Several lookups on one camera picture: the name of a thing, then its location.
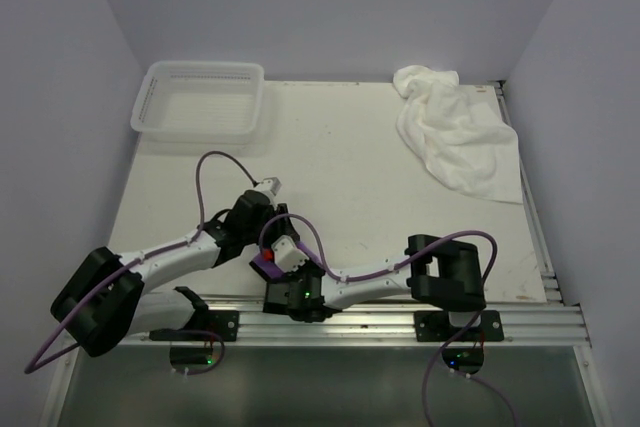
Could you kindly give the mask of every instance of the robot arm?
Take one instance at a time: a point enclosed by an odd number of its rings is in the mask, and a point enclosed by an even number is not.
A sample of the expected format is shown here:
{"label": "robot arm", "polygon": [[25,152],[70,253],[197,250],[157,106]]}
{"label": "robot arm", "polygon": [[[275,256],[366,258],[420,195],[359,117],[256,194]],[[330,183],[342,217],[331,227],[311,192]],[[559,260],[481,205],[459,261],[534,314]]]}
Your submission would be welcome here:
{"label": "robot arm", "polygon": [[286,212],[276,205],[276,178],[265,179],[242,194],[224,221],[216,217],[198,231],[174,242],[136,252],[113,253],[107,247],[91,252],[51,306],[59,321],[98,284],[130,262],[137,265],[86,302],[67,324],[67,331],[92,357],[114,348],[129,334],[158,329],[206,327],[206,305],[186,288],[152,293],[183,275],[221,265],[255,244],[264,224]]}
{"label": "robot arm", "polygon": [[[322,322],[353,304],[402,294],[450,313],[483,310],[486,302],[477,247],[453,240],[439,245],[437,241],[438,237],[414,235],[402,254],[329,273],[304,244],[282,236],[271,244],[272,254],[267,257],[273,257],[272,261],[258,256],[252,262],[254,269],[269,272],[264,312]],[[437,246],[430,254],[410,261],[430,244]],[[438,277],[428,275],[428,264],[434,258],[438,261]],[[398,268],[403,263],[410,266]]]}

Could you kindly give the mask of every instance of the white towel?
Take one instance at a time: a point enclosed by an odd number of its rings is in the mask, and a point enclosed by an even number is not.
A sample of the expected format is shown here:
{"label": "white towel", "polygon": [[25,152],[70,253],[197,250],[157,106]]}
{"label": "white towel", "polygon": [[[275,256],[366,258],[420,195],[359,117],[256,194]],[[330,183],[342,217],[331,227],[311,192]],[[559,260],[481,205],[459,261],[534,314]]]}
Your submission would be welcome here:
{"label": "white towel", "polygon": [[469,102],[457,72],[411,65],[393,85],[407,99],[398,132],[436,179],[472,197],[522,203],[518,136],[486,102]]}

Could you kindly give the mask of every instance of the cable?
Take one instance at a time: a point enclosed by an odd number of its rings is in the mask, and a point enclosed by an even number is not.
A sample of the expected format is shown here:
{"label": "cable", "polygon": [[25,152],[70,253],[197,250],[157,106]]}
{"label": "cable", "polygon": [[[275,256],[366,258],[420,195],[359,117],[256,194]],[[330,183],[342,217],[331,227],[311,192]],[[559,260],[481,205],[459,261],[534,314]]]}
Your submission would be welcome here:
{"label": "cable", "polygon": [[228,214],[229,212],[231,212],[231,209],[219,210],[218,212],[215,213],[215,215],[211,218],[211,220],[220,220],[220,217],[222,217],[224,214]]}
{"label": "cable", "polygon": [[456,371],[456,374],[458,374],[461,377],[464,377],[465,379],[473,380],[477,384],[482,385],[483,387],[485,387],[486,389],[489,389],[498,397],[500,397],[502,401],[505,403],[505,405],[507,406],[507,408],[509,409],[509,412],[511,413],[511,419],[513,420],[513,425],[515,425],[516,427],[520,425],[520,419],[518,418],[518,414],[516,413],[515,408],[513,407],[511,402],[509,402],[509,399],[507,398],[507,396],[500,389],[498,389],[497,387],[491,385],[486,380],[481,379],[479,377],[474,377],[472,375],[467,377],[467,374],[465,374],[464,372],[458,372],[458,371]]}
{"label": "cable", "polygon": [[167,252],[171,252],[171,251],[179,249],[181,247],[186,247],[190,242],[193,242],[193,241],[197,240],[198,237],[200,237],[200,234],[202,233],[202,231],[204,229],[204,223],[205,223],[204,199],[202,198],[202,187],[200,185],[200,171],[202,169],[202,164],[204,163],[205,159],[207,159],[208,157],[211,157],[212,155],[219,155],[221,157],[225,157],[225,158],[231,160],[238,167],[240,167],[242,172],[244,172],[244,174],[249,178],[249,180],[251,181],[251,183],[253,184],[254,187],[258,184],[258,182],[256,182],[256,180],[253,178],[253,176],[249,173],[247,168],[244,165],[242,165],[238,159],[236,159],[235,157],[227,154],[226,152],[221,152],[219,150],[212,150],[212,151],[207,152],[204,155],[202,155],[202,157],[200,157],[200,160],[198,160],[198,164],[196,165],[196,195],[197,195],[197,198],[198,198],[198,207],[199,207],[199,211],[200,211],[200,222],[198,224],[198,229],[196,230],[196,233],[193,235],[193,237],[190,239],[190,241],[183,240],[183,241],[180,241],[180,242],[175,242],[173,244],[167,245],[165,247],[160,247],[160,248],[158,248],[156,250],[152,250],[151,252],[148,252],[145,255],[144,259],[137,258],[137,259],[132,260],[128,264],[125,264],[122,267],[120,267],[118,270],[113,272],[111,275],[107,276],[102,282],[99,282],[93,289],[91,289],[76,304],[76,306],[73,309],[71,309],[71,312],[69,312],[67,314],[67,316],[64,319],[62,319],[62,321],[56,326],[56,328],[54,329],[53,333],[47,338],[47,340],[44,341],[42,346],[38,349],[36,354],[33,356],[33,358],[29,361],[27,366],[24,368],[24,373],[25,374],[32,374],[36,370],[41,369],[45,365],[53,362],[54,360],[58,359],[62,355],[66,354],[68,352],[71,352],[72,350],[74,350],[75,348],[78,347],[78,344],[74,344],[72,346],[69,346],[69,347],[61,350],[60,352],[56,352],[55,354],[50,355],[49,357],[47,357],[44,360],[41,360],[42,356],[45,354],[45,352],[47,350],[49,350],[51,345],[53,345],[53,343],[60,336],[60,334],[67,328],[69,323],[74,319],[74,317],[78,314],[78,312],[83,307],[85,307],[89,303],[89,301],[98,292],[100,292],[102,289],[108,287],[115,280],[117,280],[118,277],[120,277],[122,274],[124,274],[128,270],[130,270],[133,267],[139,265],[143,260],[147,260],[147,259],[150,259],[150,258],[155,257],[157,255],[161,255],[161,254],[165,254]]}
{"label": "cable", "polygon": [[[275,217],[270,219],[264,225],[262,231],[260,232],[260,236],[258,238],[258,246],[260,247],[260,250],[264,249],[264,247],[263,247],[263,245],[264,245],[264,236],[265,236],[265,233],[266,233],[267,229],[269,227],[271,227],[274,222],[277,222],[278,220],[284,219],[284,218],[292,218],[292,219],[299,220],[300,222],[302,222],[303,224],[305,224],[309,228],[309,230],[311,231],[311,234],[313,235],[313,237],[314,237],[314,239],[316,241],[316,244],[318,245],[318,255],[320,257],[320,262],[322,264],[320,267],[327,273],[327,275],[331,279],[339,281],[339,282],[342,282],[343,278],[340,277],[339,275],[334,274],[331,271],[331,269],[329,268],[328,264],[327,264],[327,259],[325,257],[325,253],[324,253],[324,247],[322,245],[322,241],[320,240],[320,234],[318,234],[318,230],[313,226],[313,224],[309,220],[307,220],[306,218],[302,217],[301,215],[285,213],[285,214],[276,215]],[[418,252],[416,252],[412,256],[406,258],[402,262],[399,262],[399,263],[395,264],[393,266],[392,271],[399,270],[399,269],[411,264],[411,262],[413,262],[414,260],[417,260],[417,259],[419,259],[419,258],[431,253],[434,249],[440,247],[441,245],[443,245],[443,244],[445,244],[445,243],[447,243],[447,242],[449,242],[451,240],[454,240],[454,239],[457,239],[457,238],[460,238],[460,237],[468,237],[468,236],[483,237],[483,238],[487,239],[489,241],[489,243],[491,244],[491,257],[489,258],[489,262],[487,264],[487,268],[485,269],[484,274],[482,275],[482,285],[484,286],[484,283],[486,282],[487,277],[491,273],[491,269],[493,269],[493,266],[495,264],[496,256],[498,255],[498,244],[497,244],[496,240],[493,238],[493,236],[491,236],[490,234],[487,234],[486,232],[482,232],[481,230],[463,230],[463,231],[460,231],[460,232],[455,232],[453,234],[445,235],[444,237],[441,237],[440,239],[436,240],[435,242],[429,244],[425,248],[419,250]],[[360,281],[363,281],[363,280],[370,280],[370,279],[375,279],[375,278],[378,278],[378,277],[382,277],[382,276],[387,275],[387,274],[389,274],[389,270],[385,269],[385,270],[380,270],[378,272],[373,272],[371,274],[359,275],[359,276],[356,276],[356,277],[344,277],[344,281],[346,281],[346,282],[360,282]],[[473,317],[471,318],[471,320],[464,327],[462,327],[449,340],[447,340],[444,344],[442,344],[442,346],[440,346],[438,348],[436,353],[431,357],[431,359],[429,360],[429,363],[427,364],[427,369],[426,369],[424,377],[422,379],[422,407],[423,407],[423,410],[424,410],[424,416],[425,416],[425,418],[427,420],[427,423],[429,424],[430,427],[434,427],[435,424],[433,422],[433,419],[431,418],[431,414],[429,413],[429,405],[428,405],[428,401],[427,401],[427,384],[429,382],[429,377],[431,376],[431,372],[433,371],[433,367],[435,366],[435,364],[438,361],[438,359],[441,357],[442,352],[444,352],[444,350],[451,343],[455,342],[460,337],[462,337],[465,334],[465,332],[467,332],[471,328],[471,326],[473,326],[473,324],[478,319],[478,317],[480,317],[481,313],[482,312],[477,312],[476,314],[474,314]],[[520,425],[520,422],[519,422],[518,417],[517,417],[517,415],[515,413],[515,409],[509,403],[507,398],[502,393],[500,393],[495,387],[492,387],[491,385],[489,385],[486,381],[480,380],[480,379],[474,379],[474,380],[477,380],[478,383],[480,383],[482,385],[485,385],[486,387],[488,387],[492,391],[496,392],[504,400],[504,402],[507,404],[507,407],[509,408],[509,411],[512,414],[514,425],[516,427],[518,427]]]}
{"label": "cable", "polygon": [[201,374],[206,374],[207,372],[211,372],[213,369],[215,369],[218,365],[220,365],[220,363],[222,362],[222,359],[224,358],[224,353],[226,350],[226,347],[224,345],[224,341],[222,340],[222,337],[220,337],[218,334],[215,334],[213,332],[209,332],[208,330],[180,330],[180,331],[175,331],[176,333],[180,333],[180,334],[189,334],[189,335],[202,335],[205,337],[210,337],[212,340],[212,344],[213,341],[215,340],[216,342],[218,342],[220,344],[220,355],[218,356],[218,358],[216,359],[215,362],[213,362],[211,365],[205,367],[204,369],[197,369],[194,371],[183,371],[183,373],[186,373],[186,375],[201,375]]}

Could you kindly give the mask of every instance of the small white connector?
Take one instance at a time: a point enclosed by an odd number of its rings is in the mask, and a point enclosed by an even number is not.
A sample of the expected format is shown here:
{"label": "small white connector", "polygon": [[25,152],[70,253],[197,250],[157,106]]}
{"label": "small white connector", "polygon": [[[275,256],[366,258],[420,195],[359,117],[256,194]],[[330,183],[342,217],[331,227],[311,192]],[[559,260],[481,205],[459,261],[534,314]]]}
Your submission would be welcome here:
{"label": "small white connector", "polygon": [[271,246],[273,262],[280,270],[291,272],[309,260],[307,254],[300,250],[288,235],[283,235]]}

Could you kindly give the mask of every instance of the white plastic basket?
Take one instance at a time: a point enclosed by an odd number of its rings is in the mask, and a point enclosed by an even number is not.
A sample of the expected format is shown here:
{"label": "white plastic basket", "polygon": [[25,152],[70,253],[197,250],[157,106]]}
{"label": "white plastic basket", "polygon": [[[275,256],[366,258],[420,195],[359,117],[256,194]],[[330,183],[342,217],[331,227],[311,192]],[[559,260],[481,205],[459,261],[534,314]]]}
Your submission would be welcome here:
{"label": "white plastic basket", "polygon": [[133,107],[131,127],[153,140],[244,144],[255,133],[264,70],[258,64],[153,64]]}

